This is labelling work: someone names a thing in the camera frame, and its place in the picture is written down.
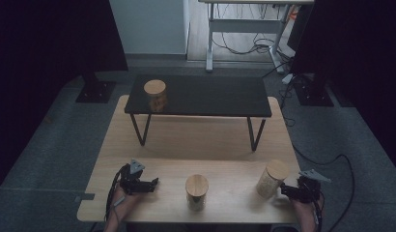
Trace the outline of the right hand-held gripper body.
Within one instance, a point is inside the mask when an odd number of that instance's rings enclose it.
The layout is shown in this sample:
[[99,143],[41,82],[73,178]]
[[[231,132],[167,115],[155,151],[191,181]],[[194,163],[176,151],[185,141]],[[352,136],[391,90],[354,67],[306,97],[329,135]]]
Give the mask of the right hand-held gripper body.
[[330,183],[331,180],[314,169],[300,171],[297,179],[298,200],[302,203],[311,203],[319,200],[321,182]]

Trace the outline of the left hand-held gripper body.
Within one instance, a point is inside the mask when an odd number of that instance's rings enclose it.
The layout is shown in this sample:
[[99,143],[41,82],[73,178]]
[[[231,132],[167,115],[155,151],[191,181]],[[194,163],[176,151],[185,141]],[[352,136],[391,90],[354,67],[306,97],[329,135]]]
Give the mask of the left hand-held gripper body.
[[132,159],[121,168],[119,183],[126,194],[132,195],[135,192],[145,191],[144,184],[140,181],[144,168],[145,166],[136,159]]

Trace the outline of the grain-filled glass jar wooden lid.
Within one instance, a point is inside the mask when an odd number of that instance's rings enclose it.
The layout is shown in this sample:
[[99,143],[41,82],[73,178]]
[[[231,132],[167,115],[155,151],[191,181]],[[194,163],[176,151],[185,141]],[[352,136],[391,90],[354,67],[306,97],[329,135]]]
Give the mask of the grain-filled glass jar wooden lid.
[[282,160],[269,161],[256,185],[258,194],[265,199],[272,198],[289,174],[289,167]]

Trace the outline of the tall glass jar wooden lid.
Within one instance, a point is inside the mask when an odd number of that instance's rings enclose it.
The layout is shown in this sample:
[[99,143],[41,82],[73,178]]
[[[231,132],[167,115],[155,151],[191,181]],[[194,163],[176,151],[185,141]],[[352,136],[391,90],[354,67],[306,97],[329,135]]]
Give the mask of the tall glass jar wooden lid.
[[208,179],[200,174],[189,176],[185,181],[187,206],[192,211],[202,211],[205,208],[206,196],[209,190]]

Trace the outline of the short glass jar wooden lid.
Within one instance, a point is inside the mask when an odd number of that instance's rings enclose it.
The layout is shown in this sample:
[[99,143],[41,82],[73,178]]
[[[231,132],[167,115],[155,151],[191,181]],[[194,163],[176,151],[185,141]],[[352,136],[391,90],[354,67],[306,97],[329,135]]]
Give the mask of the short glass jar wooden lid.
[[149,106],[153,112],[162,112],[168,103],[166,83],[160,79],[149,80],[144,85],[144,91],[149,97]]

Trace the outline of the black metal-legged shelf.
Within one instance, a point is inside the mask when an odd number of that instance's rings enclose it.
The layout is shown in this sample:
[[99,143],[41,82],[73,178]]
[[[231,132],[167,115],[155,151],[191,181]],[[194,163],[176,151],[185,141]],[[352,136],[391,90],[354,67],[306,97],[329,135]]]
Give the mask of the black metal-legged shelf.
[[[153,112],[144,85],[153,79],[166,83],[168,103],[162,112]],[[146,115],[244,117],[247,121],[250,146],[258,147],[262,130],[253,130],[252,120],[259,118],[263,127],[272,116],[265,83],[261,77],[183,76],[140,74],[135,77],[125,113],[129,115],[141,145],[148,131],[140,130],[135,117]]]

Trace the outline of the person's left hand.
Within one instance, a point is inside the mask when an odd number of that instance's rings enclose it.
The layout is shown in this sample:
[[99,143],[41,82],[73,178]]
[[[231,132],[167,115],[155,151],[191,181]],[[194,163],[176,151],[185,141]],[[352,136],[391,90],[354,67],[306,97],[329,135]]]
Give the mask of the person's left hand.
[[143,198],[143,194],[126,194],[121,188],[115,190],[113,196],[113,215],[119,219],[127,218],[137,203]]

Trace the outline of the black square stand base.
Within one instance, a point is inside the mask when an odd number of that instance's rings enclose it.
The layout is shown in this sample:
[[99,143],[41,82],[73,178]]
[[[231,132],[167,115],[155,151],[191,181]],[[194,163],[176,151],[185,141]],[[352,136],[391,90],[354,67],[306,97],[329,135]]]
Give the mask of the black square stand base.
[[84,86],[76,102],[82,103],[108,103],[116,86],[115,81],[100,81],[94,72],[85,72],[83,75]]
[[296,80],[294,88],[301,105],[333,107],[333,102],[325,88],[325,78],[299,74]]

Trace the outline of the dark curtain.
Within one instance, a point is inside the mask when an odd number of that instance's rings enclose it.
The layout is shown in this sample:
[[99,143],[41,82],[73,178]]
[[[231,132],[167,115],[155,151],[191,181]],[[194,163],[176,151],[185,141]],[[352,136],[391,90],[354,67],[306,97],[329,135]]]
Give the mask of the dark curtain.
[[0,186],[68,82],[126,69],[110,0],[0,0]]
[[293,73],[331,80],[396,168],[396,0],[314,0],[297,13]]

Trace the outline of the white metal-framed desk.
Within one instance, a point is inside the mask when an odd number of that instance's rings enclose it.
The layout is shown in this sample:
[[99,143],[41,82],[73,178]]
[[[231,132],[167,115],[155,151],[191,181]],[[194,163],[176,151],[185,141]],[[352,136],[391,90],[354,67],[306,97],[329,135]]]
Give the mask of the white metal-framed desk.
[[[212,39],[214,33],[266,33],[275,35],[274,44],[269,49],[271,61],[280,74],[283,61],[277,53],[281,37],[289,20],[289,12],[293,6],[312,5],[315,0],[198,0],[209,6],[209,37],[206,54],[206,71],[213,70]],[[222,19],[214,16],[216,4],[275,4],[284,6],[283,15],[278,19]]]

